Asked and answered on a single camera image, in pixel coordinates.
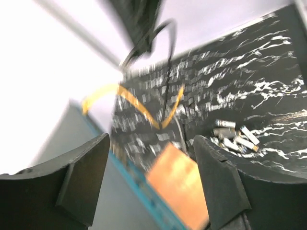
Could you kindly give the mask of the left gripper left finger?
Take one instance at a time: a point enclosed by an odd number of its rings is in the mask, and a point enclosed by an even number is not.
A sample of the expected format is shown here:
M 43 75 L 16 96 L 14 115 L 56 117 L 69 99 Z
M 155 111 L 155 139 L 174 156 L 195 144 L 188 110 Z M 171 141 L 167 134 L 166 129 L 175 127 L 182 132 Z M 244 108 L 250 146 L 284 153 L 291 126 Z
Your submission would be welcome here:
M 86 230 L 92 226 L 110 147 L 108 134 L 47 162 L 0 177 L 3 230 Z

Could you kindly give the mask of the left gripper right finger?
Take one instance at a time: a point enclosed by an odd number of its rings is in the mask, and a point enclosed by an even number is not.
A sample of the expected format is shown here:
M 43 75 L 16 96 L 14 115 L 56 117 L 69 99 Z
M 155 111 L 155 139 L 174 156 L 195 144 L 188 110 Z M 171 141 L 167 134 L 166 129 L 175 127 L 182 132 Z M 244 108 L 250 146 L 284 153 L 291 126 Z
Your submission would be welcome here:
M 212 230 L 304 230 L 307 181 L 273 171 L 197 135 L 193 147 Z

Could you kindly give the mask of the teal network switch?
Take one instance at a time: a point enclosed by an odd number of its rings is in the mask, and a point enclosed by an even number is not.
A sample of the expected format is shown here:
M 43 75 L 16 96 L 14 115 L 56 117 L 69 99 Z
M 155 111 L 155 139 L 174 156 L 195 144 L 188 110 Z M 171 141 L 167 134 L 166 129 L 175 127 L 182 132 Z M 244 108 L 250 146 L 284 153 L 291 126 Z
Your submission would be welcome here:
M 68 102 L 42 149 L 37 165 L 72 150 L 100 134 L 78 104 Z M 121 163 L 110 152 L 92 230 L 184 230 L 186 227 L 130 161 Z

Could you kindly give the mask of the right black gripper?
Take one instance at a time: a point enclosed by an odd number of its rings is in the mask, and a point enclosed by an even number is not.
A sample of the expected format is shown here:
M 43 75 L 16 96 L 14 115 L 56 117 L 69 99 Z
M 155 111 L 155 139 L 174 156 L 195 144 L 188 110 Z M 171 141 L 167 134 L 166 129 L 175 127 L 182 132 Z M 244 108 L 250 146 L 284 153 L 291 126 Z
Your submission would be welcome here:
M 108 0 L 133 44 L 131 55 L 152 52 L 161 0 Z

